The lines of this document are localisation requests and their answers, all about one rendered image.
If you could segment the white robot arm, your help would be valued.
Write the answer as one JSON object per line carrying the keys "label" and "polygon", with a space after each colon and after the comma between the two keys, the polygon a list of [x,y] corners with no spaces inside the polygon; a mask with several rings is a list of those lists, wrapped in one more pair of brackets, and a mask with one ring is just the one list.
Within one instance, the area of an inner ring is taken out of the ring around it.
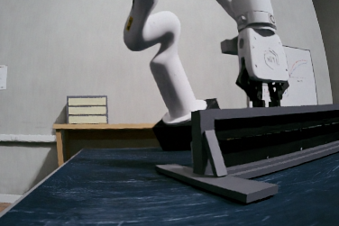
{"label": "white robot arm", "polygon": [[[267,26],[277,30],[270,0],[216,1],[236,20],[239,33],[253,26]],[[206,102],[195,99],[179,60],[179,18],[167,11],[150,15],[158,2],[159,0],[133,0],[124,25],[123,38],[125,46],[131,51],[146,50],[160,43],[159,52],[151,59],[150,70],[169,110],[162,120],[165,124],[176,125],[190,121],[191,112],[206,109]],[[237,43],[238,35],[221,41],[222,54],[238,56]]]}

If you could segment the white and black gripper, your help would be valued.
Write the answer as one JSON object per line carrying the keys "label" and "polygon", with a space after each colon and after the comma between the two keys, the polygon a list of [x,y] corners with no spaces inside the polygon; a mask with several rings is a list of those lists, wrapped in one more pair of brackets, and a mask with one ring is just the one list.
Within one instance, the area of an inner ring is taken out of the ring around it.
{"label": "white and black gripper", "polygon": [[280,100],[289,88],[289,71],[284,49],[274,29],[253,26],[241,31],[238,34],[238,65],[235,84],[249,96],[252,107],[266,107],[262,86],[268,86],[269,107],[280,106]]}

